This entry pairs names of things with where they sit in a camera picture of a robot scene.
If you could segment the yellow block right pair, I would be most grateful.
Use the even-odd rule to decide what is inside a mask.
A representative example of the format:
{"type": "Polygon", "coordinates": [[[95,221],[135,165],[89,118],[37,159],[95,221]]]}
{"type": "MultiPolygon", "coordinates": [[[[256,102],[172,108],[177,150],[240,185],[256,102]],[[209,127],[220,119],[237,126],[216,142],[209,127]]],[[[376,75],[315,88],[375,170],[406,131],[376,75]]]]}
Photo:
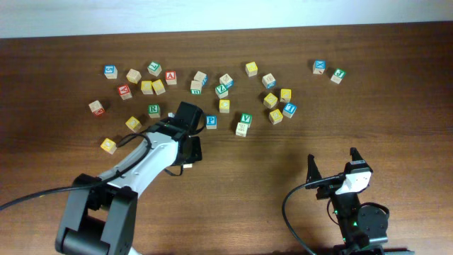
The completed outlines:
{"type": "Polygon", "coordinates": [[[153,90],[154,90],[156,95],[160,95],[160,94],[163,94],[163,93],[166,92],[165,87],[164,87],[164,83],[160,79],[158,79],[156,81],[153,81],[151,83],[151,85],[152,85],[152,88],[153,88],[153,90]]]}

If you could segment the green L block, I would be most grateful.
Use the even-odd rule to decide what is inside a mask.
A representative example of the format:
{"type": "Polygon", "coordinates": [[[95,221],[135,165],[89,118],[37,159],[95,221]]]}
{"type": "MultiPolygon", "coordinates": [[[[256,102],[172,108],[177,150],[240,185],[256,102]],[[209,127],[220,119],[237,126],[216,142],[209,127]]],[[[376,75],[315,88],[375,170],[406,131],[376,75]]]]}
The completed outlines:
{"type": "Polygon", "coordinates": [[[156,77],[162,72],[162,67],[158,62],[150,62],[148,67],[148,72],[156,77]]]}

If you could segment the yellow block far lower left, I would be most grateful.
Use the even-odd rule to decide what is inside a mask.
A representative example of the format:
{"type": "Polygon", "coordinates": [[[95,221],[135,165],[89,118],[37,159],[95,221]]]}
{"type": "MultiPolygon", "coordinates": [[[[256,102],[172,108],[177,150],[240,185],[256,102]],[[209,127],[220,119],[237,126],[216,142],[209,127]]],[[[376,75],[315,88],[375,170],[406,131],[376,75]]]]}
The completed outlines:
{"type": "Polygon", "coordinates": [[[117,149],[116,143],[109,138],[105,138],[100,147],[109,154],[114,154],[117,149]]]}

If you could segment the plain wooden block top left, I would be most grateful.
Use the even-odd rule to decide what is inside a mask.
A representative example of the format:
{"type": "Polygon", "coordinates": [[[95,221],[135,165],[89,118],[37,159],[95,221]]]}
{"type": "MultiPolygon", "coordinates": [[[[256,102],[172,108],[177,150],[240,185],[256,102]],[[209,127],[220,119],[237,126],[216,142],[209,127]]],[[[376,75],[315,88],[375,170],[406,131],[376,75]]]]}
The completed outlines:
{"type": "Polygon", "coordinates": [[[129,82],[133,84],[138,84],[142,78],[142,75],[139,71],[135,69],[130,69],[126,75],[126,78],[129,82]]]}

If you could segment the yellow C block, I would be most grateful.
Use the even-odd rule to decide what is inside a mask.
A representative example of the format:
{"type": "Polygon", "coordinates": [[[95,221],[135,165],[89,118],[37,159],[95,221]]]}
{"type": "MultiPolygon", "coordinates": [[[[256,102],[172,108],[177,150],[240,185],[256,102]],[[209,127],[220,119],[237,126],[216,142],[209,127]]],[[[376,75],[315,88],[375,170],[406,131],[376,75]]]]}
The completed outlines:
{"type": "Polygon", "coordinates": [[[219,112],[220,113],[229,113],[230,112],[230,100],[229,99],[220,99],[219,100],[219,112]]]}

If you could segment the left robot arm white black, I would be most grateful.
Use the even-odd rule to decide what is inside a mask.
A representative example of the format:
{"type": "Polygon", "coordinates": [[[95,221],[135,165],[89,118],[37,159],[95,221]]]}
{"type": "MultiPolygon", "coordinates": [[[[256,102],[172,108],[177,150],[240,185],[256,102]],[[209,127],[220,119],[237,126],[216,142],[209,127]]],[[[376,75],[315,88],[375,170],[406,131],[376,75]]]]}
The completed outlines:
{"type": "Polygon", "coordinates": [[[142,142],[98,176],[81,174],[69,192],[55,249],[61,254],[136,254],[133,248],[138,199],[170,166],[202,159],[201,108],[180,103],[176,114],[138,133],[142,142]]]}

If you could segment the red A block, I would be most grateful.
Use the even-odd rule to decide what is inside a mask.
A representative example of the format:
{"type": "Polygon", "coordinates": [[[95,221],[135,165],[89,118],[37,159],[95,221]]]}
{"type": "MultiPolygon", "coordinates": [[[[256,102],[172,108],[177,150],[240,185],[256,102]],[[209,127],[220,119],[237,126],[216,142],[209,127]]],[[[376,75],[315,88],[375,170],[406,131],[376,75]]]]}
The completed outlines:
{"type": "Polygon", "coordinates": [[[166,83],[170,86],[177,84],[177,76],[175,71],[167,71],[165,73],[166,83]]]}

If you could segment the blue S block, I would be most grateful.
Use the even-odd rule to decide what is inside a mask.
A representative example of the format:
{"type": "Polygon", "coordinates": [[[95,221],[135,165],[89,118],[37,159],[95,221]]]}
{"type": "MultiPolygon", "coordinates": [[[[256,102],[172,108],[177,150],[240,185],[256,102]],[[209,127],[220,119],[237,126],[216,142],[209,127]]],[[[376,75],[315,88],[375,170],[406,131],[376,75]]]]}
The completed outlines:
{"type": "Polygon", "coordinates": [[[103,73],[107,79],[116,79],[118,71],[115,65],[105,65],[103,73]]]}

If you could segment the green R block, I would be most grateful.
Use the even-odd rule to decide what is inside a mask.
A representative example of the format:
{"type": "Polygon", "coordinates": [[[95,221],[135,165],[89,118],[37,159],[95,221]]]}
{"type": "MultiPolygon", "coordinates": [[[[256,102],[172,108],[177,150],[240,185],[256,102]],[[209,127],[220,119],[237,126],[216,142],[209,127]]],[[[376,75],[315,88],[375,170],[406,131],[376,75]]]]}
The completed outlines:
{"type": "Polygon", "coordinates": [[[160,106],[158,104],[148,105],[148,115],[150,118],[160,118],[161,117],[160,106]]]}

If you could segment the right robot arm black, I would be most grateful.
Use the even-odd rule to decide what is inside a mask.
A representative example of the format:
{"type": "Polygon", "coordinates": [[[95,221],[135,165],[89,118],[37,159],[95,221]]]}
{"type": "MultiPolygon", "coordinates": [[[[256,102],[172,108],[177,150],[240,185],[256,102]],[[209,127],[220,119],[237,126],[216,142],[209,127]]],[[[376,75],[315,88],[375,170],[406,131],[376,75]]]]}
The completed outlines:
{"type": "Polygon", "coordinates": [[[373,170],[354,147],[351,160],[344,171],[323,178],[314,161],[308,156],[306,184],[316,190],[318,200],[328,199],[343,237],[344,244],[334,247],[336,254],[384,254],[382,244],[386,234],[389,209],[377,203],[361,203],[358,194],[369,187],[373,170]]]}

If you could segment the blue I block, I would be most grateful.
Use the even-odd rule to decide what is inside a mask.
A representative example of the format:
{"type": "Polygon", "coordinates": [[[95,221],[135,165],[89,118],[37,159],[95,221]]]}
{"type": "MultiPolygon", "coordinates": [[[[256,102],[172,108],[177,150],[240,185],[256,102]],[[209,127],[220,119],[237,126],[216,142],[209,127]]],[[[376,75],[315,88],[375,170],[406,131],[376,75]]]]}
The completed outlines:
{"type": "Polygon", "coordinates": [[[296,110],[297,110],[296,105],[292,103],[287,103],[282,110],[282,114],[287,118],[292,118],[296,110]]]}

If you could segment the green Z block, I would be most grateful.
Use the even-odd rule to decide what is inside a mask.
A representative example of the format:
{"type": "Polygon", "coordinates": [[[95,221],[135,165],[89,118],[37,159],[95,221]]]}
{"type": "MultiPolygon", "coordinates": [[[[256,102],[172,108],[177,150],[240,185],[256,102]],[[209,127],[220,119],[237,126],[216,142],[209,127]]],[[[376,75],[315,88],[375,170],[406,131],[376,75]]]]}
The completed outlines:
{"type": "Polygon", "coordinates": [[[219,99],[225,98],[228,96],[228,88],[224,84],[220,84],[215,87],[215,93],[219,99]]]}

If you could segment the red K block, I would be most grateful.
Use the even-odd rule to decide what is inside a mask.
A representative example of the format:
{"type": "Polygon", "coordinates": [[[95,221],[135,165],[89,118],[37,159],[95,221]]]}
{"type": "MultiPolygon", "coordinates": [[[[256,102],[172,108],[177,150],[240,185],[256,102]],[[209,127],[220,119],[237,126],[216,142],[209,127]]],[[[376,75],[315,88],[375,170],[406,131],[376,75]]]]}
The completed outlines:
{"type": "Polygon", "coordinates": [[[132,98],[132,92],[130,90],[130,87],[127,84],[124,84],[122,86],[119,86],[117,88],[117,91],[121,97],[122,100],[127,100],[132,98]]]}

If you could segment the yellow block pair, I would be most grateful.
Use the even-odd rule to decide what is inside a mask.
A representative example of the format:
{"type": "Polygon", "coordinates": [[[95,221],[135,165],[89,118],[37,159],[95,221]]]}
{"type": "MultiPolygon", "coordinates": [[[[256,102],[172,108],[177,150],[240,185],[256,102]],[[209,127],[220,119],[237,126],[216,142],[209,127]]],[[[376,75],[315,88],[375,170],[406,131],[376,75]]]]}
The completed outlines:
{"type": "Polygon", "coordinates": [[[153,94],[152,81],[141,81],[141,91],[144,95],[153,94]]]}
{"type": "Polygon", "coordinates": [[[153,81],[151,83],[151,85],[152,85],[152,88],[153,88],[153,90],[154,90],[156,95],[160,95],[160,94],[163,94],[163,93],[166,92],[165,87],[164,87],[164,83],[160,79],[158,79],[156,81],[153,81]]]}

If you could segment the green J block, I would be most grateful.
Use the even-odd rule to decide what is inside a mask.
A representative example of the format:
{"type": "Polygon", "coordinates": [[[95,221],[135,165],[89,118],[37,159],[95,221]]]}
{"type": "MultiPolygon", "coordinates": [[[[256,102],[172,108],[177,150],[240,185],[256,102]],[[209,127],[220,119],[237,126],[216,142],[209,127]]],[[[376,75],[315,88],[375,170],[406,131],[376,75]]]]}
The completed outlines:
{"type": "Polygon", "coordinates": [[[331,77],[331,81],[339,84],[344,79],[345,75],[346,72],[344,70],[337,68],[331,77]]]}

